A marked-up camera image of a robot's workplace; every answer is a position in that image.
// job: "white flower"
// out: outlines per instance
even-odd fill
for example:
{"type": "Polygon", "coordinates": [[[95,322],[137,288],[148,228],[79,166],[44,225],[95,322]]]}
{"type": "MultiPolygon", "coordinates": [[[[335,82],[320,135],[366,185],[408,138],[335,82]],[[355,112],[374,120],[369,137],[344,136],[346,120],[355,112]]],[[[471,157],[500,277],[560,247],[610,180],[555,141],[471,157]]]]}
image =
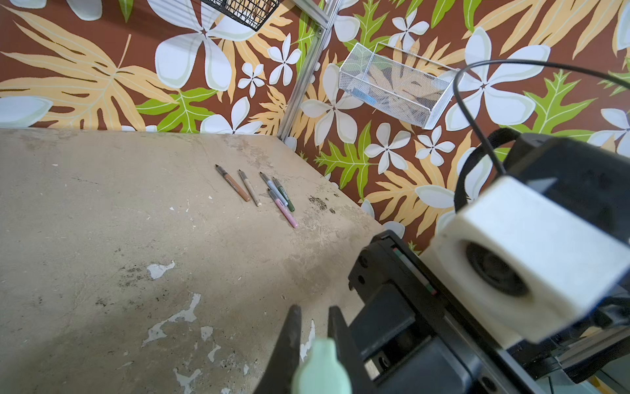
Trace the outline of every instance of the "white flower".
{"type": "MultiPolygon", "coordinates": [[[[127,126],[127,125],[123,125],[121,126],[121,131],[136,131],[136,129],[133,126],[127,126]]],[[[156,125],[149,125],[146,127],[145,129],[146,132],[158,132],[158,127],[156,125]]]]}
{"type": "MultiPolygon", "coordinates": [[[[546,61],[549,58],[551,49],[547,45],[530,45],[514,52],[508,59],[529,59],[546,61]]],[[[488,34],[480,27],[477,27],[471,38],[468,39],[465,50],[466,64],[488,60],[492,53],[492,43],[488,34]]],[[[488,65],[475,67],[472,71],[481,80],[475,79],[468,74],[464,74],[459,89],[461,91],[476,90],[475,93],[464,99],[466,108],[473,118],[479,114],[481,97],[485,93],[486,109],[490,119],[496,124],[513,125],[521,124],[532,115],[536,103],[529,97],[494,89],[492,86],[501,82],[522,81],[538,75],[542,71],[542,66],[531,66],[528,64],[502,64],[494,74],[488,79],[488,65]]],[[[461,130],[468,127],[469,123],[464,117],[458,104],[453,105],[446,113],[446,129],[448,131],[461,130]]]]}
{"type": "MultiPolygon", "coordinates": [[[[368,214],[372,219],[374,219],[374,208],[372,207],[372,203],[370,202],[370,200],[363,200],[363,204],[361,204],[361,209],[363,209],[363,211],[368,214]]],[[[403,239],[404,236],[404,226],[399,223],[399,222],[395,222],[395,221],[389,221],[385,224],[383,224],[383,228],[386,230],[391,230],[393,232],[395,232],[396,235],[398,235],[398,238],[403,239]]]]}
{"type": "MultiPolygon", "coordinates": [[[[475,148],[468,149],[457,162],[457,175],[462,171],[464,163],[468,156],[475,148]]],[[[464,180],[464,190],[469,200],[479,198],[479,192],[484,183],[486,183],[490,172],[492,171],[492,161],[490,157],[484,156],[483,159],[468,173],[464,180]]],[[[424,185],[416,187],[416,194],[426,205],[437,209],[453,209],[455,206],[455,192],[438,185],[424,185]]],[[[444,213],[435,223],[435,233],[440,232],[455,216],[455,210],[444,213]]]]}
{"type": "MultiPolygon", "coordinates": [[[[339,11],[352,7],[357,3],[357,1],[358,0],[341,0],[341,3],[339,4],[339,11]]],[[[356,16],[336,15],[333,22],[335,34],[337,35],[337,39],[341,42],[348,42],[355,38],[360,25],[361,22],[359,22],[356,16]]],[[[329,43],[330,36],[328,36],[328,40],[326,45],[324,45],[324,48],[328,47],[329,43]]]]}
{"type": "Polygon", "coordinates": [[[310,83],[310,84],[315,83],[315,72],[316,72],[317,70],[319,70],[319,68],[320,68],[320,67],[321,67],[321,63],[320,63],[320,62],[315,63],[315,68],[313,69],[313,74],[312,74],[312,75],[311,75],[311,77],[309,78],[309,83],[310,83]]]}
{"type": "Polygon", "coordinates": [[[46,116],[52,105],[35,96],[0,98],[0,127],[29,127],[46,116]]]}
{"type": "MultiPolygon", "coordinates": [[[[326,180],[330,182],[330,173],[324,175],[324,178],[326,178],[326,180]]],[[[336,182],[330,182],[330,183],[332,183],[333,185],[337,186],[337,188],[339,188],[339,185],[337,185],[336,182]]]]}
{"type": "Polygon", "coordinates": [[[306,100],[300,108],[309,118],[317,118],[324,113],[315,125],[315,145],[319,146],[324,142],[330,127],[333,125],[333,118],[337,118],[337,134],[339,138],[348,144],[354,144],[357,140],[357,123],[350,115],[341,110],[351,110],[360,107],[363,102],[348,93],[344,93],[337,101],[339,92],[339,67],[336,64],[329,64],[324,71],[323,78],[324,91],[330,104],[318,100],[306,100]]]}
{"type": "Polygon", "coordinates": [[[402,33],[396,33],[393,36],[389,37],[389,45],[396,45],[398,40],[403,40],[403,50],[409,50],[413,46],[414,39],[410,33],[414,33],[417,35],[423,35],[429,29],[429,24],[425,21],[420,21],[415,25],[412,25],[413,20],[416,18],[416,13],[418,9],[413,10],[411,14],[407,17],[406,20],[397,16],[392,19],[392,23],[394,26],[401,30],[402,33]]]}
{"type": "Polygon", "coordinates": [[[232,107],[232,125],[223,115],[215,114],[201,122],[201,132],[211,134],[254,134],[263,125],[263,122],[249,122],[239,127],[249,114],[249,100],[247,96],[241,98],[232,107]]]}
{"type": "Polygon", "coordinates": [[[617,50],[630,47],[630,3],[626,3],[624,10],[619,15],[617,27],[617,50]]]}
{"type": "MultiPolygon", "coordinates": [[[[16,7],[38,9],[46,7],[46,0],[9,0],[16,7]]],[[[101,0],[66,0],[74,14],[84,21],[95,21],[103,15],[101,0]]]]}
{"type": "Polygon", "coordinates": [[[595,146],[602,146],[611,137],[613,137],[615,141],[621,138],[617,146],[617,153],[622,156],[630,157],[630,137],[628,136],[628,134],[630,134],[630,124],[628,123],[626,113],[622,110],[605,108],[602,110],[602,116],[608,123],[621,130],[602,130],[594,132],[588,138],[588,143],[595,146]]]}
{"type": "Polygon", "coordinates": [[[263,65],[258,64],[254,70],[251,63],[245,63],[243,64],[243,72],[249,78],[241,78],[238,81],[238,87],[239,89],[245,89],[247,88],[247,85],[249,85],[249,97],[254,97],[256,94],[256,87],[260,87],[265,84],[262,79],[257,78],[263,73],[263,65]]]}
{"type": "Polygon", "coordinates": [[[189,28],[188,33],[161,42],[156,49],[156,72],[165,85],[179,89],[183,87],[193,71],[199,46],[205,46],[205,81],[208,87],[225,91],[232,81],[232,67],[213,38],[245,41],[256,32],[228,17],[224,17],[210,28],[220,13],[201,3],[199,24],[190,0],[148,0],[155,13],[172,25],[189,28]]]}
{"type": "Polygon", "coordinates": [[[273,61],[280,63],[278,67],[273,69],[271,75],[269,75],[269,84],[275,85],[278,83],[280,79],[280,73],[284,70],[284,76],[282,78],[282,84],[287,86],[291,83],[291,79],[293,78],[293,70],[289,64],[295,64],[298,60],[300,60],[300,56],[302,55],[302,51],[299,49],[294,49],[293,52],[289,55],[289,49],[291,46],[291,33],[287,34],[287,38],[285,38],[282,43],[282,53],[280,53],[280,49],[278,47],[271,47],[267,49],[267,53],[269,57],[272,58],[273,61]]]}
{"type": "Polygon", "coordinates": [[[376,130],[376,139],[382,144],[369,144],[365,148],[365,155],[369,158],[375,158],[376,156],[383,154],[379,161],[379,174],[384,173],[389,168],[389,158],[394,167],[399,170],[407,170],[409,166],[404,158],[398,153],[392,152],[392,149],[399,149],[407,145],[411,139],[411,133],[405,130],[401,130],[396,134],[391,145],[389,144],[389,135],[391,133],[391,126],[389,123],[381,123],[376,130]]]}
{"type": "Polygon", "coordinates": [[[297,139],[295,137],[286,137],[284,144],[289,147],[293,152],[297,149],[297,139]]]}
{"type": "Polygon", "coordinates": [[[434,166],[441,166],[444,164],[444,159],[442,155],[438,151],[442,151],[444,153],[450,153],[453,149],[455,149],[455,144],[450,141],[444,141],[437,143],[442,137],[442,126],[436,127],[431,133],[431,138],[428,136],[421,134],[418,136],[420,143],[426,146],[425,149],[419,149],[416,152],[416,158],[422,160],[426,159],[427,156],[431,155],[431,163],[434,166]]]}

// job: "black cable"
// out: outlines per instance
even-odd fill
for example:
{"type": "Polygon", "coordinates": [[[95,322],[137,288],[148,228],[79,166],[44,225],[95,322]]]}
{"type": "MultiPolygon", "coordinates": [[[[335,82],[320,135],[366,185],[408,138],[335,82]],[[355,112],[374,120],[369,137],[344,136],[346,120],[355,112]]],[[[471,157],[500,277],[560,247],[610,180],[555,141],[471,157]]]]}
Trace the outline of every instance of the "black cable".
{"type": "Polygon", "coordinates": [[[464,67],[463,69],[459,70],[457,74],[455,74],[455,78],[453,79],[453,95],[455,96],[455,99],[457,100],[457,104],[459,104],[459,108],[462,110],[462,113],[464,114],[466,120],[468,120],[473,131],[477,135],[477,138],[479,138],[479,140],[481,141],[481,146],[486,151],[486,154],[490,156],[490,159],[492,160],[492,164],[495,166],[496,171],[499,173],[499,175],[505,174],[505,168],[503,167],[503,163],[501,163],[501,161],[499,160],[499,157],[497,157],[495,153],[495,150],[492,148],[492,145],[490,144],[488,138],[483,134],[483,132],[481,132],[479,125],[477,124],[477,122],[475,122],[475,119],[473,118],[471,113],[468,111],[468,108],[466,108],[464,104],[464,100],[462,99],[462,96],[459,93],[459,82],[464,77],[464,73],[474,67],[485,66],[487,64],[504,64],[504,63],[532,64],[534,66],[555,67],[555,68],[563,69],[567,71],[580,72],[582,74],[591,75],[591,76],[605,79],[607,81],[616,83],[630,90],[630,83],[624,81],[621,78],[604,74],[603,72],[585,69],[583,67],[571,66],[570,64],[562,64],[562,63],[555,63],[555,62],[544,62],[544,61],[525,60],[525,59],[495,59],[495,60],[487,60],[487,61],[472,63],[464,67]]]}

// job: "green marker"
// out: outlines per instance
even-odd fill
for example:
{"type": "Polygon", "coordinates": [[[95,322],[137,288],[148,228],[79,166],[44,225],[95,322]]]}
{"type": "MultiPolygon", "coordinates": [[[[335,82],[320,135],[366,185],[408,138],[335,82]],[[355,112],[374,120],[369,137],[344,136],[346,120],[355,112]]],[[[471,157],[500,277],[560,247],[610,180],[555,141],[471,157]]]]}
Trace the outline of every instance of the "green marker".
{"type": "Polygon", "coordinates": [[[284,199],[289,203],[289,210],[291,212],[295,211],[295,207],[293,206],[293,203],[291,202],[291,200],[289,200],[289,195],[287,194],[287,191],[284,190],[284,188],[280,184],[280,181],[277,180],[275,177],[272,177],[272,179],[273,179],[273,184],[276,185],[276,187],[278,188],[278,191],[280,192],[280,194],[282,194],[282,197],[284,197],[284,199]]]}

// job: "palm leaf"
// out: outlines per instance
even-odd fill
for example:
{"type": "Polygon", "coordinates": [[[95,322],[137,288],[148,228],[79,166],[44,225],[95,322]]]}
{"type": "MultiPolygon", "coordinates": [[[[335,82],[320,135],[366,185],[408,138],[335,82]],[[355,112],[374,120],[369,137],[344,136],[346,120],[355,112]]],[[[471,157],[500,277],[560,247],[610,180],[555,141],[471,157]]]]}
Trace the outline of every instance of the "palm leaf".
{"type": "Polygon", "coordinates": [[[70,112],[49,112],[42,121],[53,121],[54,127],[97,129],[99,113],[107,129],[120,130],[121,116],[136,130],[146,128],[125,88],[141,93],[149,99],[173,102],[163,90],[168,89],[158,76],[139,66],[121,67],[129,47],[129,40],[116,65],[93,42],[72,34],[35,14],[13,10],[33,30],[19,26],[28,37],[54,51],[51,55],[5,53],[29,66],[54,71],[63,76],[47,78],[14,78],[0,83],[0,96],[39,96],[57,107],[69,107],[70,112]]]}

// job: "green leaf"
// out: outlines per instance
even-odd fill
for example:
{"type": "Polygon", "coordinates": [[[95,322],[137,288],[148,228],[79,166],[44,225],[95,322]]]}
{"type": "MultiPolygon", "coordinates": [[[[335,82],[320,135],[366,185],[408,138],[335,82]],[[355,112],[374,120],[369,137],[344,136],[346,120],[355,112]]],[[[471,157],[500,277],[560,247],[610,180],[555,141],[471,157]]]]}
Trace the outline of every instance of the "green leaf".
{"type": "MultiPolygon", "coordinates": [[[[626,67],[626,69],[628,70],[628,62],[630,62],[630,58],[626,58],[626,60],[624,61],[624,66],[626,67]]],[[[609,75],[612,75],[613,77],[617,77],[619,79],[623,79],[625,82],[630,82],[630,72],[612,72],[609,71],[608,72],[609,75]]],[[[619,86],[617,85],[615,82],[610,82],[610,81],[601,81],[599,82],[599,84],[605,84],[604,89],[608,89],[611,86],[616,86],[615,90],[612,91],[612,93],[610,94],[611,96],[614,96],[618,93],[623,92],[624,90],[627,90],[626,88],[624,88],[623,86],[619,86]]]]}
{"type": "Polygon", "coordinates": [[[409,16],[409,14],[411,14],[414,10],[418,9],[418,7],[420,7],[420,5],[422,4],[422,0],[411,0],[411,4],[409,4],[409,7],[407,8],[407,13],[405,14],[405,18],[407,16],[409,16]]]}
{"type": "Polygon", "coordinates": [[[392,3],[396,3],[396,8],[400,7],[406,0],[389,0],[392,3]]]}
{"type": "Polygon", "coordinates": [[[501,125],[501,127],[507,127],[508,129],[516,130],[519,133],[532,132],[532,130],[524,124],[501,125]]]}
{"type": "Polygon", "coordinates": [[[455,0],[437,0],[433,9],[433,16],[431,17],[431,28],[436,27],[440,23],[446,12],[453,7],[453,4],[455,4],[455,0]]]}
{"type": "Polygon", "coordinates": [[[357,173],[357,190],[359,197],[363,199],[363,191],[367,185],[367,169],[375,164],[368,163],[368,157],[365,155],[365,148],[372,142],[370,137],[370,125],[365,125],[358,139],[358,152],[354,144],[344,144],[343,150],[345,154],[332,142],[328,141],[330,147],[330,155],[321,152],[315,159],[318,167],[326,166],[324,175],[330,174],[335,168],[343,168],[341,178],[339,179],[339,188],[343,189],[357,173]]]}
{"type": "Polygon", "coordinates": [[[163,103],[161,101],[151,99],[136,108],[138,112],[145,115],[162,115],[169,113],[157,125],[157,131],[171,131],[181,124],[180,132],[199,132],[197,129],[197,121],[206,119],[214,112],[208,111],[206,108],[197,107],[191,103],[198,103],[209,99],[217,94],[216,90],[208,90],[205,88],[197,88],[188,91],[182,91],[178,95],[171,95],[177,103],[163,103]]]}
{"type": "Polygon", "coordinates": [[[589,130],[562,130],[552,134],[554,137],[571,137],[579,141],[587,142],[588,138],[593,134],[589,130]]]}
{"type": "Polygon", "coordinates": [[[565,74],[560,70],[558,73],[554,72],[553,81],[545,78],[545,85],[547,86],[547,95],[545,97],[538,97],[533,93],[524,92],[525,96],[536,102],[535,112],[538,114],[538,117],[536,122],[534,122],[532,132],[551,134],[554,127],[575,118],[595,100],[592,98],[580,103],[561,105],[565,96],[580,82],[578,79],[571,83],[564,83],[569,74],[571,73],[565,74]]]}
{"type": "Polygon", "coordinates": [[[510,152],[510,148],[496,148],[495,149],[496,157],[498,157],[499,160],[501,161],[505,160],[505,158],[508,157],[509,152],[510,152]]]}
{"type": "MultiPolygon", "coordinates": [[[[369,50],[374,50],[379,42],[386,42],[389,40],[389,36],[381,36],[372,40],[372,36],[381,29],[381,25],[385,21],[385,18],[387,18],[387,14],[389,14],[389,12],[386,12],[380,17],[374,19],[374,13],[376,12],[379,3],[380,1],[377,1],[376,3],[372,0],[367,0],[367,2],[364,1],[363,8],[365,10],[365,15],[354,15],[359,20],[359,29],[361,29],[361,36],[358,42],[360,42],[364,47],[367,47],[369,50]]],[[[344,44],[351,50],[355,43],[357,43],[356,40],[351,40],[350,42],[345,42],[344,44]]],[[[377,52],[381,49],[383,49],[383,46],[379,46],[377,52]]]]}
{"type": "Polygon", "coordinates": [[[118,2],[120,3],[120,10],[125,17],[125,22],[128,22],[131,11],[134,8],[134,0],[118,0],[118,2]]]}
{"type": "Polygon", "coordinates": [[[474,31],[474,12],[481,4],[481,0],[464,0],[464,24],[471,32],[474,31]]]}
{"type": "Polygon", "coordinates": [[[314,22],[306,15],[305,12],[302,12],[300,15],[300,24],[297,29],[297,48],[302,51],[302,55],[297,60],[295,64],[295,69],[297,70],[297,74],[300,74],[300,70],[306,61],[306,54],[308,53],[309,48],[313,42],[313,38],[315,38],[315,24],[314,22]]]}

